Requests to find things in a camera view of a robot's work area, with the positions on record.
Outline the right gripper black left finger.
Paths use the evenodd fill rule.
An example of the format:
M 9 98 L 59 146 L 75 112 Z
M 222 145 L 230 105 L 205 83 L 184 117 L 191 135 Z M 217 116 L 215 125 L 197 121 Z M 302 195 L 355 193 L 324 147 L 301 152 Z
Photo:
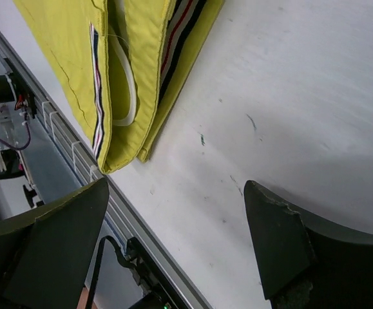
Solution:
M 105 178 L 0 221 L 0 308 L 76 308 L 106 213 Z

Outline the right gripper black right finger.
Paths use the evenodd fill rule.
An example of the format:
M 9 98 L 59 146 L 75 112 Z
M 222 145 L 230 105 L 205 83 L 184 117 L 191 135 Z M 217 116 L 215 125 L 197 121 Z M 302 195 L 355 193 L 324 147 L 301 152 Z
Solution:
M 247 221 L 273 308 L 373 308 L 373 234 L 334 223 L 249 180 Z

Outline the yellow-green trousers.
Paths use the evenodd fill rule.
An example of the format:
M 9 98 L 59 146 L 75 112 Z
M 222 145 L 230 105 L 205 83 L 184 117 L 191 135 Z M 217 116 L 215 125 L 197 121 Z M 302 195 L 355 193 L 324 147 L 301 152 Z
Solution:
M 221 1 L 16 1 L 102 173 L 147 161 Z

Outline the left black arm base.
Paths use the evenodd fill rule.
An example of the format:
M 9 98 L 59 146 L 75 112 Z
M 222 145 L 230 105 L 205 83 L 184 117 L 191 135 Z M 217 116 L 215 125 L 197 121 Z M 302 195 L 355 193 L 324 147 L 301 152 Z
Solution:
M 0 104 L 9 102 L 15 102 L 16 111 L 25 109 L 35 118 L 35 95 L 18 73 L 0 75 Z

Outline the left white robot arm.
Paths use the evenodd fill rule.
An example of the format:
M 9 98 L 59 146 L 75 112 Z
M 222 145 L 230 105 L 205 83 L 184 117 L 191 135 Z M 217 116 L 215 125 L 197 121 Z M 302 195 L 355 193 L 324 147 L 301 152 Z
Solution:
M 19 154 L 0 151 L 0 221 L 43 204 Z

